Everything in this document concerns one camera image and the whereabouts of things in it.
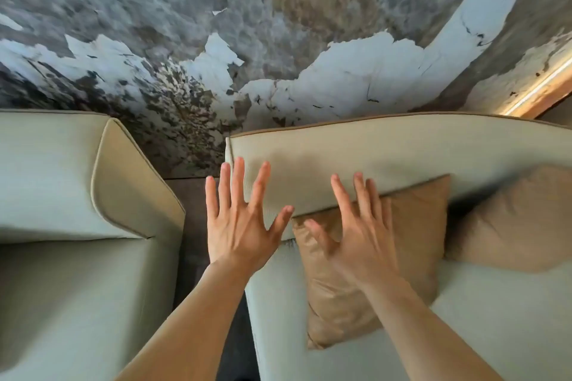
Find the white leather sofa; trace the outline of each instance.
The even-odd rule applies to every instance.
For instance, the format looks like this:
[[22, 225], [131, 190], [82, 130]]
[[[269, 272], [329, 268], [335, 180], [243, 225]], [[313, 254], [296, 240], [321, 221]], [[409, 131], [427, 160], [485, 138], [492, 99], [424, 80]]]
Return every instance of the white leather sofa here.
[[[267, 225], [285, 204], [295, 214], [335, 205], [329, 176], [346, 187], [357, 170], [389, 192], [452, 174], [451, 201], [476, 197], [537, 164], [572, 167], [572, 130], [516, 118], [413, 114], [227, 139], [226, 160], [245, 158], [245, 196], [272, 164]], [[291, 228], [284, 240], [293, 238]], [[383, 330], [324, 351], [306, 349], [304, 271], [285, 241], [247, 286], [262, 381], [407, 380]], [[507, 381], [572, 379], [572, 262], [542, 274], [442, 262], [432, 309]]]
[[105, 115], [0, 112], [0, 380], [110, 381], [172, 310], [185, 212]]

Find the person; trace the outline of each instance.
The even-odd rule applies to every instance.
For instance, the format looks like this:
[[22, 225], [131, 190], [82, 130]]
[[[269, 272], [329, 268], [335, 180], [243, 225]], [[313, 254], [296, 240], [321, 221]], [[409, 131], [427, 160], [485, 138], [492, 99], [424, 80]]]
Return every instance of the person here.
[[[226, 335], [247, 282], [278, 248], [294, 211], [292, 206], [285, 206], [267, 230], [262, 201], [270, 164], [261, 166], [248, 203], [243, 197], [242, 158], [234, 162], [232, 187], [230, 173], [229, 164], [224, 163], [218, 201], [214, 178], [206, 178], [211, 264], [117, 381], [215, 379]], [[305, 225], [334, 268], [365, 293], [411, 381], [501, 380], [400, 276], [391, 205], [388, 200], [380, 200], [374, 181], [364, 182], [362, 174], [355, 173], [358, 212], [352, 210], [337, 175], [332, 176], [331, 185], [341, 211], [341, 242], [331, 239], [315, 221], [308, 220]]]

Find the dark floor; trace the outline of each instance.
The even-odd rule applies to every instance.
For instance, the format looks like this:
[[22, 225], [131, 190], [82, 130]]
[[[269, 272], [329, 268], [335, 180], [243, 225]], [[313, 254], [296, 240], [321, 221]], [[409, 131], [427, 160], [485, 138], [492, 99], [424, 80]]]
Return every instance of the dark floor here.
[[[181, 245], [175, 306], [192, 291], [209, 264], [206, 247], [204, 178], [167, 181], [186, 210]], [[258, 381], [258, 363], [246, 298], [240, 301], [218, 368], [217, 381]]]

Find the throw pillow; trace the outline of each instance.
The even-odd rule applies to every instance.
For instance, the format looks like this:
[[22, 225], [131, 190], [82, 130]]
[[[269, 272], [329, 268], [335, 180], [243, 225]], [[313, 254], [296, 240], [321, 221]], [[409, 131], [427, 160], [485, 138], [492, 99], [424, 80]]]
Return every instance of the throw pillow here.
[[[438, 292], [436, 269], [444, 251], [449, 186], [446, 175], [389, 195], [400, 272], [428, 305]], [[292, 219], [307, 283], [308, 348], [325, 349], [370, 333], [381, 323], [365, 294], [326, 259], [304, 226], [308, 218], [339, 241], [341, 215], [332, 208]]]
[[538, 272], [572, 258], [572, 169], [543, 165], [477, 205], [447, 237], [447, 259]]

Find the finger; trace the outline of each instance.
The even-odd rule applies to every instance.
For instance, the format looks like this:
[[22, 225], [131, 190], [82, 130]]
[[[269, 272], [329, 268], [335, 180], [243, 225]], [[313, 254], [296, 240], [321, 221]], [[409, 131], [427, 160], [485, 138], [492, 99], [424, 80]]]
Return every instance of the finger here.
[[304, 226], [310, 231], [310, 234], [316, 239], [327, 256], [331, 256], [340, 246], [340, 243], [333, 240], [315, 220], [309, 218], [304, 222]]
[[233, 205], [241, 205], [244, 203], [244, 159], [238, 157], [234, 160], [234, 172], [232, 173], [232, 190], [231, 200]]
[[212, 176], [207, 176], [205, 181], [206, 195], [206, 218], [212, 220], [218, 217], [218, 202], [216, 200], [216, 182]]
[[264, 161], [260, 167], [260, 170], [258, 171], [256, 181], [254, 181], [254, 185], [252, 186], [252, 196], [250, 202], [248, 202], [248, 207], [252, 211], [262, 206], [262, 201], [264, 200], [264, 192], [266, 191], [266, 184], [269, 177], [270, 163], [268, 161]]
[[270, 226], [270, 229], [268, 230], [268, 233], [270, 234], [271, 238], [277, 240], [282, 239], [282, 234], [284, 233], [284, 230], [286, 229], [288, 221], [290, 220], [290, 217], [292, 217], [293, 212], [294, 212], [294, 207], [291, 205], [282, 208], [282, 211], [280, 211], [279, 214], [276, 216], [276, 218], [272, 222], [272, 225]]
[[383, 220], [382, 201], [379, 199], [379, 195], [377, 194], [375, 182], [371, 178], [368, 178], [366, 181], [366, 189], [369, 195], [369, 204], [371, 205], [372, 214], [376, 219]]
[[389, 196], [382, 197], [382, 221], [383, 225], [390, 235], [393, 236], [393, 212], [391, 211], [391, 198]]
[[340, 181], [340, 177], [337, 174], [333, 174], [330, 182], [332, 184], [333, 194], [338, 201], [338, 206], [340, 207], [342, 221], [344, 220], [344, 217], [346, 220], [349, 217], [353, 217], [354, 212], [352, 211], [352, 203], [349, 200], [346, 189]]
[[219, 214], [227, 211], [231, 207], [231, 165], [228, 163], [223, 163], [220, 167], [218, 201], [220, 202]]
[[354, 189], [356, 191], [360, 215], [362, 217], [371, 217], [371, 204], [369, 204], [369, 195], [366, 190], [366, 185], [363, 183], [363, 174], [361, 172], [354, 174]]

